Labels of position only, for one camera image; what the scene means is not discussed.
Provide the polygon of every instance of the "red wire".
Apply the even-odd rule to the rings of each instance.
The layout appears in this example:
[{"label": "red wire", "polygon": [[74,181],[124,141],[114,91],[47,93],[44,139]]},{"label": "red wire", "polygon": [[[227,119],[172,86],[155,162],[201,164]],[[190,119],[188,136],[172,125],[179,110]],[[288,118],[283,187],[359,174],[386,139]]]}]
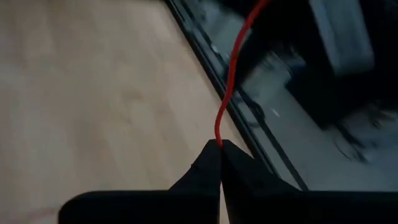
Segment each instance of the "red wire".
[{"label": "red wire", "polygon": [[220,109],[218,110],[216,123],[214,126],[214,132],[216,135],[217,144],[220,147],[223,147],[223,140],[220,134],[220,125],[221,119],[223,117],[224,110],[228,105],[228,101],[231,99],[234,89],[235,83],[235,70],[236,70],[236,61],[238,60],[239,50],[242,46],[244,36],[253,25],[254,20],[259,15],[261,10],[270,2],[271,0],[260,0],[257,5],[250,12],[246,20],[244,21],[242,29],[239,31],[239,34],[235,40],[234,48],[231,52],[231,60],[229,61],[229,72],[228,72],[228,82],[226,87],[226,92],[223,98],[223,102],[221,103]]}]

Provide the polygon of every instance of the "wooden floor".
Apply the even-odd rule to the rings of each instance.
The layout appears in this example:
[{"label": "wooden floor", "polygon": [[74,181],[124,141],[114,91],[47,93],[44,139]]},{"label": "wooden floor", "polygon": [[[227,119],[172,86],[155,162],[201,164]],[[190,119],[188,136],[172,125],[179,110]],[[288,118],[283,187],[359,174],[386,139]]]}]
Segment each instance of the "wooden floor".
[{"label": "wooden floor", "polygon": [[[0,0],[0,223],[55,223],[86,191],[167,189],[219,105],[161,1]],[[245,147],[228,116],[221,130]]]}]

